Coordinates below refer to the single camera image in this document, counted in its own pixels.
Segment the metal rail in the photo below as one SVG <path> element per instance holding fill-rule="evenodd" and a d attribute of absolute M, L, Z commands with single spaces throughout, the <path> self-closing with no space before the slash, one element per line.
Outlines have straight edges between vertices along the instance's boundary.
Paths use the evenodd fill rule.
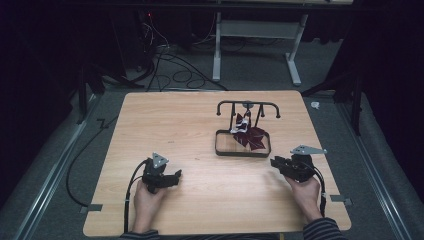
<path fill-rule="evenodd" d="M 349 129 L 349 132 L 355 141 L 356 147 L 362 156 L 362 163 L 364 164 L 365 172 L 381 204 L 381 207 L 386 214 L 396 239 L 412 239 L 405 222 L 399 214 L 396 203 L 393 201 L 393 198 L 387 190 L 386 185 L 381 179 L 380 173 L 372 162 L 371 156 L 369 155 L 362 139 L 356 135 L 354 129 L 350 125 L 349 110 L 344 104 L 337 104 L 336 106 L 340 115 L 345 120 L 346 127 Z"/>
<path fill-rule="evenodd" d="M 101 7 L 101 8 L 143 8 L 149 10 L 193 10 L 209 12 L 298 12 L 308 13 L 335 13 L 335 14 L 375 14 L 382 11 L 381 7 L 358 7 L 355 4 L 302 4 L 302 3 L 143 3 L 131 0 L 62 0 L 61 5 L 69 7 Z"/>
<path fill-rule="evenodd" d="M 60 183 L 60 180 L 62 179 L 62 176 L 64 175 L 67 170 L 67 167 L 72 161 L 72 159 L 70 159 L 70 156 L 73 152 L 76 142 L 78 141 L 79 136 L 87 125 L 87 119 L 91 116 L 94 109 L 96 109 L 99 100 L 100 97 L 95 97 L 94 94 L 91 96 L 90 102 L 93 103 L 91 108 L 89 109 L 87 118 L 75 128 L 74 134 L 65 146 L 61 156 L 59 157 L 59 160 L 57 161 L 57 163 L 54 164 L 53 168 L 50 170 L 50 173 L 44 181 L 40 192 L 35 198 L 31 208 L 29 209 L 25 219 L 23 220 L 13 239 L 18 240 L 32 238 L 32 235 L 34 234 L 38 223 L 43 217 L 44 212 L 47 209 L 47 206 L 49 205 L 50 200 L 52 199 L 57 189 L 57 186 Z"/>

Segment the white stand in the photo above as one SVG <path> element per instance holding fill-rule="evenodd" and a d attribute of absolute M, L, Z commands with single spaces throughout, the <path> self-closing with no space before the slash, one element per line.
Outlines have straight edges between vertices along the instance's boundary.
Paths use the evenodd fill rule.
<path fill-rule="evenodd" d="M 295 86 L 300 86 L 299 73 L 294 63 L 294 57 L 300 44 L 308 15 L 302 15 L 300 22 L 255 22 L 221 19 L 221 13 L 216 16 L 215 55 L 213 61 L 212 80 L 218 82 L 221 78 L 221 36 L 259 37 L 294 39 L 293 49 L 286 53 L 286 61 Z"/>

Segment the table leg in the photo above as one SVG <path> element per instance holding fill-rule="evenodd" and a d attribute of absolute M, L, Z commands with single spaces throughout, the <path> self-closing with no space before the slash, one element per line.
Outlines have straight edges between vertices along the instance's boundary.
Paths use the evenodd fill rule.
<path fill-rule="evenodd" d="M 221 79 L 221 13 L 216 13 L 216 36 L 215 36 L 215 55 L 213 58 L 212 80 L 219 82 Z"/>
<path fill-rule="evenodd" d="M 302 15 L 300 20 L 299 27 L 297 29 L 296 38 L 294 41 L 293 49 L 291 53 L 286 53 L 287 66 L 289 67 L 290 75 L 295 86 L 300 86 L 301 81 L 299 73 L 297 72 L 296 64 L 294 63 L 294 57 L 296 56 L 297 49 L 299 48 L 300 40 L 302 39 L 303 31 L 305 30 L 306 20 L 308 20 L 308 15 Z"/>

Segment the desk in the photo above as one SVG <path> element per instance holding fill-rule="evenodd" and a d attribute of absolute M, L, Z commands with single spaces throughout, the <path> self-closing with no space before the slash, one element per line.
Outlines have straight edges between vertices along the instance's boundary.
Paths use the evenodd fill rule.
<path fill-rule="evenodd" d="M 292 4 L 352 4 L 353 0 L 238 0 L 236 2 L 257 2 L 257 3 L 292 3 Z M 221 79 L 221 36 L 237 37 L 260 37 L 260 38 L 284 38 L 293 40 L 291 52 L 285 53 L 285 60 L 290 71 L 293 85 L 300 86 L 301 81 L 297 71 L 294 58 L 303 35 L 303 31 L 308 19 L 307 14 L 303 14 L 298 22 L 257 22 L 241 20 L 222 20 L 221 13 L 216 16 L 216 38 L 215 54 L 213 61 L 212 79 L 219 81 Z"/>
<path fill-rule="evenodd" d="M 215 154 L 215 133 L 228 129 L 231 113 L 231 104 L 223 104 L 221 116 L 217 116 L 217 104 L 246 99 L 273 102 L 280 108 L 281 118 L 276 118 L 275 109 L 265 106 L 266 116 L 258 123 L 270 134 L 270 157 L 290 157 L 290 150 L 300 144 L 321 147 L 297 91 L 130 93 L 124 100 L 92 200 L 92 204 L 103 207 L 88 213 L 84 233 L 94 237 L 123 232 L 128 182 L 135 167 L 152 152 L 170 160 L 165 174 L 183 171 L 180 184 L 169 189 L 153 223 L 160 234 L 302 230 L 304 219 L 290 186 L 271 167 L 269 158 Z M 257 108 L 251 109 L 252 116 L 256 116 Z M 236 105 L 236 112 L 244 110 Z M 313 155 L 313 161 L 324 175 L 328 194 L 338 195 L 325 156 Z M 131 202 L 129 226 L 133 213 Z M 350 228 L 343 203 L 328 199 L 326 213 L 342 230 Z"/>

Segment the gray floor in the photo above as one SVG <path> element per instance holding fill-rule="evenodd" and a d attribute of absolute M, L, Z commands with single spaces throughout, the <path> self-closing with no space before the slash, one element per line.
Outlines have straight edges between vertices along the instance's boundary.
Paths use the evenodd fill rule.
<path fill-rule="evenodd" d="M 300 87 L 292 85 L 284 63 L 283 53 L 290 51 L 289 41 L 249 39 L 245 47 L 240 49 L 241 46 L 238 41 L 224 42 L 223 48 L 226 51 L 222 54 L 220 84 L 229 90 L 304 91 L 324 80 L 340 43 L 301 44 L 296 56 L 302 80 Z M 202 44 L 190 51 L 172 46 L 169 53 L 187 60 L 206 76 L 212 75 L 213 49 L 210 45 Z M 163 60 L 160 62 L 157 74 L 172 78 L 174 73 L 183 69 L 179 65 Z M 187 73 L 177 74 L 177 80 L 181 80 L 184 75 Z M 153 81 L 152 91 L 157 91 L 157 88 L 163 87 L 167 81 L 165 77 L 159 79 L 159 84 L 158 81 Z M 179 91 L 181 88 L 186 88 L 186 83 L 172 81 L 166 90 Z M 217 86 L 208 82 L 202 89 L 219 90 Z M 80 213 L 81 207 L 69 198 L 65 188 L 69 161 L 61 160 L 75 158 L 99 131 L 100 122 L 97 119 L 106 119 L 108 122 L 118 116 L 125 94 L 131 91 L 134 90 L 107 85 L 106 93 L 103 96 L 95 96 L 90 102 L 91 114 L 82 125 L 76 124 L 78 111 L 74 109 L 44 145 L 2 209 L 1 239 L 13 239 L 15 236 L 20 236 L 20 239 L 87 238 L 82 232 L 86 214 Z M 423 204 L 387 146 L 366 96 L 361 106 L 362 135 L 357 137 L 352 135 L 352 130 L 344 117 L 349 104 L 334 104 L 331 99 L 332 93 L 321 92 L 304 98 L 304 101 L 321 145 L 329 151 L 327 159 L 339 190 L 353 202 L 353 205 L 346 206 L 352 228 L 344 234 L 349 239 L 423 239 Z M 320 102 L 319 110 L 310 107 L 312 101 Z M 114 124 L 101 132 L 78 156 L 72 169 L 71 190 L 82 202 L 89 203 L 92 198 L 113 129 Z M 372 160 L 377 175 L 369 174 L 370 166 L 367 165 L 367 158 Z M 63 167 L 64 171 L 56 171 L 61 174 L 54 175 L 54 170 L 60 167 Z M 39 207 L 35 209 L 40 210 L 37 212 L 38 215 L 28 215 L 33 204 L 38 203 L 37 196 L 43 189 L 43 184 L 50 183 L 46 183 L 46 179 L 51 179 L 51 174 L 57 179 L 57 185 L 53 184 L 53 188 L 46 195 L 52 196 L 51 199 L 47 198 L 44 204 L 37 205 L 42 206 L 41 209 L 38 209 Z M 378 185 L 379 181 L 384 183 L 383 188 Z M 387 202 L 393 203 L 394 208 L 390 206 L 385 208 Z M 287 233 L 285 236 L 286 239 L 302 239 L 300 233 Z"/>

